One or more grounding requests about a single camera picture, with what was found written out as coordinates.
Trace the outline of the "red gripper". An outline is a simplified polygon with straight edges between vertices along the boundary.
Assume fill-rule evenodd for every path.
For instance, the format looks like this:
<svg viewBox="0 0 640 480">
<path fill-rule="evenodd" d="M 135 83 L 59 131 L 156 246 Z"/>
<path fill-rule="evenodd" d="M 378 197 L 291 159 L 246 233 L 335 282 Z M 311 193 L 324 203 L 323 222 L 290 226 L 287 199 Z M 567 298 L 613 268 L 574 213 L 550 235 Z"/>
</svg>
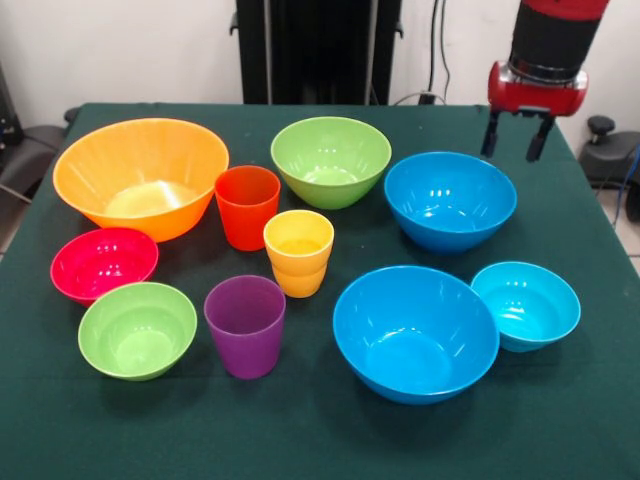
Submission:
<svg viewBox="0 0 640 480">
<path fill-rule="evenodd" d="M 572 116 L 581 107 L 589 84 L 588 75 L 580 71 L 565 84 L 544 84 L 514 74 L 506 62 L 493 64 L 488 80 L 488 101 L 491 108 L 481 155 L 491 158 L 497 142 L 499 112 L 546 112 L 526 154 L 527 161 L 538 161 L 547 136 L 555 124 L 554 116 Z"/>
</svg>

